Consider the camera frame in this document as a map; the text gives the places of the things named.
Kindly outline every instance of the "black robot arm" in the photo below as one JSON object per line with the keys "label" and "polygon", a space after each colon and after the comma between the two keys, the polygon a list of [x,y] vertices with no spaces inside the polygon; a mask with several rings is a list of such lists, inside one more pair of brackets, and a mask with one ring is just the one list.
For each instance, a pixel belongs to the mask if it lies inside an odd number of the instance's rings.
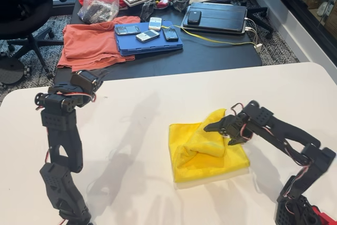
{"label": "black robot arm", "polygon": [[[51,162],[46,162],[40,174],[46,184],[47,195],[67,225],[88,225],[91,219],[81,193],[75,186],[71,172],[83,168],[82,143],[76,126],[75,107],[83,107],[96,100],[95,92],[102,85],[106,72],[79,71],[69,83],[56,84],[48,93],[39,93],[35,104],[41,112],[42,124],[48,132],[48,152]],[[67,156],[60,155],[63,147]]]}
{"label": "black robot arm", "polygon": [[[235,112],[235,115],[225,116],[219,122],[207,125],[204,130],[218,131],[223,136],[229,136],[229,145],[245,143],[255,133],[291,157],[302,169],[296,176],[289,178],[277,199],[279,208],[286,208],[287,214],[292,215],[287,217],[289,223],[285,224],[319,224],[306,223],[308,219],[304,217],[315,217],[315,214],[302,194],[328,170],[336,156],[335,152],[329,148],[321,150],[319,140],[295,126],[278,120],[271,111],[260,108],[256,101],[251,101],[238,114]],[[293,149],[287,139],[302,144],[304,148],[301,153]]]}

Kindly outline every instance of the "black desk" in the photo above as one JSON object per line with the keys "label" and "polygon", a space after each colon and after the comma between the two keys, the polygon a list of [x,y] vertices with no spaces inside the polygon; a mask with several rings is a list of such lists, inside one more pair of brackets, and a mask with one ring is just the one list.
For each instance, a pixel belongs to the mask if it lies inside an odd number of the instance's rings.
{"label": "black desk", "polygon": [[[80,8],[79,2],[76,1],[71,24],[83,23],[77,15]],[[120,11],[118,15],[139,16],[139,14],[139,7],[133,7],[126,11]],[[155,10],[152,16],[172,21],[175,25],[180,25],[184,14],[179,13],[173,8],[167,8],[164,10]],[[106,69],[108,69],[110,73],[105,77],[105,80],[227,70],[262,65],[261,59],[254,49],[253,44],[231,46],[220,43],[210,43],[192,37],[179,28],[176,28],[176,31],[184,43],[182,50],[136,55],[136,60],[134,61],[107,67]],[[204,32],[195,33],[218,41],[233,43],[250,41],[246,34],[235,36]],[[55,82],[68,81],[70,74],[71,69],[58,69]]]}

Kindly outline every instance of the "carpet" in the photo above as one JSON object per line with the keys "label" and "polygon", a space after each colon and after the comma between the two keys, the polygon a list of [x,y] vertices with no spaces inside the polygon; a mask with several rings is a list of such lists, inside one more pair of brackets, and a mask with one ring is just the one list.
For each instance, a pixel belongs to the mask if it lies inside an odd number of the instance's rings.
{"label": "carpet", "polygon": [[[63,28],[69,24],[71,19],[70,15],[66,16],[55,16],[51,17],[46,24],[43,25],[38,31],[33,33],[33,35],[36,35],[40,31],[51,27],[53,29],[53,32],[55,34],[54,39],[55,40],[62,40],[63,34],[62,30]],[[15,46],[15,51],[19,50],[21,46]],[[56,72],[56,64],[58,63],[58,60],[61,56],[63,46],[48,46],[48,47],[40,47],[41,54],[43,56],[44,61],[46,62],[49,70],[55,74]],[[8,51],[8,44],[6,41],[0,41],[0,52],[8,52],[9,55],[13,55],[15,52],[9,52]],[[32,75],[28,79],[23,79],[22,82],[8,86],[7,89],[0,91],[0,105],[4,99],[4,97],[17,89],[25,89],[25,88],[33,88],[33,87],[42,87],[42,86],[50,86],[52,84],[52,81],[49,80],[46,77],[46,73],[44,69],[42,68],[42,65],[40,61],[38,60],[36,54],[34,51],[29,51],[26,55],[20,58],[20,61],[24,65],[29,65],[32,68]]]}
{"label": "carpet", "polygon": [[[258,5],[256,0],[247,0],[247,7],[260,6]],[[275,29],[275,27],[271,24],[270,20],[267,17],[259,18],[264,20],[267,24]],[[53,28],[55,39],[61,40],[62,30],[70,22],[70,19],[70,16],[51,17],[40,30],[43,30],[50,26]],[[284,39],[277,30],[274,30],[273,38],[271,40],[267,40],[265,38],[267,31],[263,28],[257,27],[257,34],[257,42],[263,44],[260,52],[260,58],[263,65],[276,65],[299,62],[295,54],[291,51],[291,49],[288,47],[287,43],[284,41]],[[248,32],[248,36],[251,40],[253,40],[254,33]],[[48,68],[55,74],[56,64],[60,59],[62,46],[41,47],[40,49]],[[6,41],[0,41],[0,51],[8,51]],[[50,86],[52,83],[50,80],[47,79],[45,71],[43,70],[37,56],[33,51],[30,51],[28,54],[23,56],[21,58],[21,61],[23,64],[30,65],[32,67],[32,76],[22,81],[21,83],[18,83],[17,85],[9,86],[6,90],[0,91],[0,105],[4,97],[11,91],[23,88]]]}
{"label": "carpet", "polygon": [[[247,8],[258,8],[260,5],[256,0],[247,0]],[[291,51],[283,37],[276,30],[274,25],[270,22],[268,17],[262,18],[259,14],[256,15],[262,21],[266,22],[269,26],[274,28],[273,38],[268,40],[265,38],[268,33],[267,30],[257,27],[257,43],[262,43],[263,46],[260,51],[260,58],[262,60],[262,65],[277,65],[277,64],[287,64],[287,63],[299,63],[295,54]],[[249,26],[252,28],[254,24],[249,22]],[[248,32],[249,38],[253,41],[254,33]]]}

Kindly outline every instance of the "blue folder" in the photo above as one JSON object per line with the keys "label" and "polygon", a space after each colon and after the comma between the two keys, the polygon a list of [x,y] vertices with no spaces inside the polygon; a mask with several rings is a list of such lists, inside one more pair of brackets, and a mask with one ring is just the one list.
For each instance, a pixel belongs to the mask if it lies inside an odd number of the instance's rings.
{"label": "blue folder", "polygon": [[[163,21],[163,26],[172,26],[171,21]],[[148,22],[145,23],[132,23],[132,24],[121,24],[115,26],[138,26],[142,33],[148,31]],[[121,56],[134,55],[134,54],[144,54],[150,52],[160,52],[167,50],[178,50],[183,48],[183,42],[179,38],[177,42],[167,42],[164,37],[163,29],[158,33],[160,36],[149,42],[142,43],[136,39],[136,35],[117,35],[115,34],[116,43]]]}

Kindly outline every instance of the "black office chair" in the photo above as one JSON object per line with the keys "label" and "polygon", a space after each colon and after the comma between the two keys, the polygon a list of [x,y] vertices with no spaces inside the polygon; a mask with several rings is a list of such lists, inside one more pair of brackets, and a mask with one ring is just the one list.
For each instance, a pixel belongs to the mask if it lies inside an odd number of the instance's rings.
{"label": "black office chair", "polygon": [[[241,5],[246,5],[246,0],[242,0]],[[269,32],[267,33],[266,38],[271,39],[273,37],[274,29],[254,15],[254,13],[260,13],[261,17],[266,17],[267,11],[268,11],[268,7],[248,8],[247,18],[250,18],[251,20],[253,20],[257,26],[260,26],[266,29]]]}
{"label": "black office chair", "polygon": [[34,50],[34,52],[36,53],[39,61],[43,66],[43,69],[47,73],[47,77],[49,79],[53,78],[53,73],[49,71],[45,61],[43,60],[39,47],[63,45],[63,41],[50,40],[54,37],[54,33],[51,27],[40,32],[36,36],[33,36],[32,34],[48,21],[51,16],[52,8],[53,0],[42,0],[38,2],[38,5],[36,5],[35,7],[30,6],[28,17],[16,18],[11,21],[0,21],[0,40],[11,40],[7,41],[8,50],[13,52],[15,51],[14,45],[22,46],[12,57],[9,57],[7,59],[1,59],[0,72],[2,72],[2,75],[0,73],[0,77],[4,80],[0,80],[0,82],[6,84],[7,81],[7,84],[12,84],[22,78],[24,73],[24,67],[23,64],[22,66],[20,66],[20,62],[18,65],[17,59],[24,56],[30,50]]}

